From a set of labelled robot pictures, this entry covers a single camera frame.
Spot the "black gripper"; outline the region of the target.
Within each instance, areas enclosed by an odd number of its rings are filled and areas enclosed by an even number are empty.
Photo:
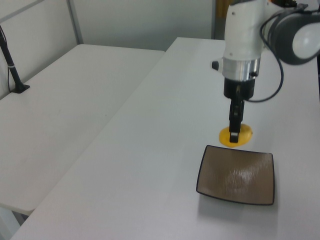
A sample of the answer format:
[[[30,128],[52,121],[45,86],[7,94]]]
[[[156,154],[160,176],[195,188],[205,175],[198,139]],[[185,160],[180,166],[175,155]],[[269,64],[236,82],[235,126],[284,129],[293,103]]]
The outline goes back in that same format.
[[[245,101],[254,95],[255,79],[238,81],[225,78],[223,94],[231,99],[229,110],[229,141],[238,143],[241,130],[241,123],[244,117]]]

